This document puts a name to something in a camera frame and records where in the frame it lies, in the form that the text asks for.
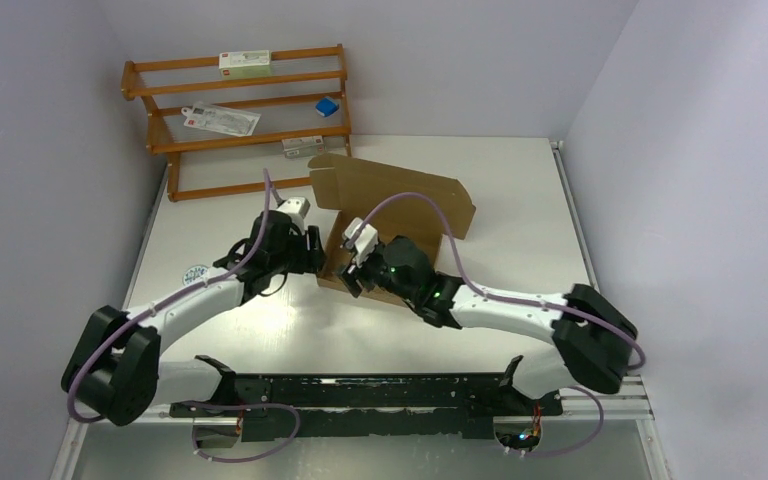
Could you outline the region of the brown cardboard box sheet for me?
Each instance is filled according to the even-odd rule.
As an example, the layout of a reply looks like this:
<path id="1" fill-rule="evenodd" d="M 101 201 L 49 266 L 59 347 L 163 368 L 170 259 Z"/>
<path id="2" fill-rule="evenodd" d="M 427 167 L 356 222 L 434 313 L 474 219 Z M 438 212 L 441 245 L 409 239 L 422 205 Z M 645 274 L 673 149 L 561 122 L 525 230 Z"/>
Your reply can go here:
<path id="1" fill-rule="evenodd" d="M 343 233 L 350 223 L 365 218 L 387 198 L 403 192 L 421 193 L 431 198 L 445 214 L 454 236 L 466 238 L 476 207 L 464 185 L 457 179 L 324 153 L 308 162 L 309 177 L 316 204 L 337 212 L 328 238 L 323 241 L 326 263 L 317 275 L 321 288 L 350 294 L 338 279 L 337 270 L 345 265 L 350 252 L 342 248 Z M 418 198 L 395 200 L 381 209 L 371 225 L 379 239 L 391 241 L 397 235 L 410 238 L 435 264 L 445 229 L 433 207 Z"/>

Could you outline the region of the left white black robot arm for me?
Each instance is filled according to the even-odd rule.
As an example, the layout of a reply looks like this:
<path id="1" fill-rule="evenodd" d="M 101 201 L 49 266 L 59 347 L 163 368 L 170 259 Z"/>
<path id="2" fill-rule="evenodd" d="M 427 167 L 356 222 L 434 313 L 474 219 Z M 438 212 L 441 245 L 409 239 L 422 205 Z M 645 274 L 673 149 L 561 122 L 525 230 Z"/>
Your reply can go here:
<path id="1" fill-rule="evenodd" d="M 326 255 L 319 227 L 270 210 L 256 216 L 206 273 L 134 310 L 94 311 L 67 362 L 61 388 L 70 416 L 125 426 L 155 405 L 197 403 L 221 416 L 238 400 L 236 374 L 206 355 L 163 360 L 178 340 L 214 317 L 264 295 L 273 278 L 317 274 Z"/>

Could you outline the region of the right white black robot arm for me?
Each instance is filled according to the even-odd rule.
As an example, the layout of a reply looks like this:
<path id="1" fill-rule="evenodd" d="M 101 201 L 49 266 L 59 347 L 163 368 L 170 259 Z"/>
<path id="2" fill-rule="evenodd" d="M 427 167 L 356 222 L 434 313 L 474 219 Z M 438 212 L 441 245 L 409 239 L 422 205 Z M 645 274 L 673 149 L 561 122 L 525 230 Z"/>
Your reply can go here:
<path id="1" fill-rule="evenodd" d="M 513 414 L 573 386 L 616 394 L 629 370 L 636 327 L 589 285 L 526 294 L 470 284 L 435 270 L 404 236 L 353 251 L 336 274 L 353 297 L 383 290 L 436 328 L 491 329 L 542 342 L 540 351 L 517 356 L 506 368 L 499 398 Z"/>

